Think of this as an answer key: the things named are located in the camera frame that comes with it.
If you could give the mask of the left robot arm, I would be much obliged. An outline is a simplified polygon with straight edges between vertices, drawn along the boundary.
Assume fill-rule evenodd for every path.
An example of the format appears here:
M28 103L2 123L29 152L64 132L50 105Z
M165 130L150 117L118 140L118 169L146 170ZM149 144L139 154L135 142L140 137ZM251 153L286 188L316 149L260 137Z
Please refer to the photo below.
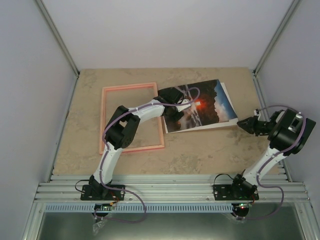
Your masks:
M108 198L110 190L116 187L111 182L120 155L133 142L142 123L162 116L178 121L184 115L183 110L190 106L190 100L174 87L146 104L132 108L119 106L103 131L103 154L97 170L90 176L88 184L82 187L81 199Z

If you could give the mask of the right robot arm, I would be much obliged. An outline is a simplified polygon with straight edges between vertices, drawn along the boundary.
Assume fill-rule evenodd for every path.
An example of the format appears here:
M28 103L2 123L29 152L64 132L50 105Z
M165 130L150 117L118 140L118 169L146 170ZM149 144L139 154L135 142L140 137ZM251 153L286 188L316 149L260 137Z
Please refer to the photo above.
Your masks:
M238 121L237 126L251 135L267 136L269 141L261 158L241 174L237 174L229 187L231 197L240 200L254 196L261 179L274 165L287 156L300 152L316 122L292 109L276 111L269 121L261 121L260 113L256 110L254 116Z

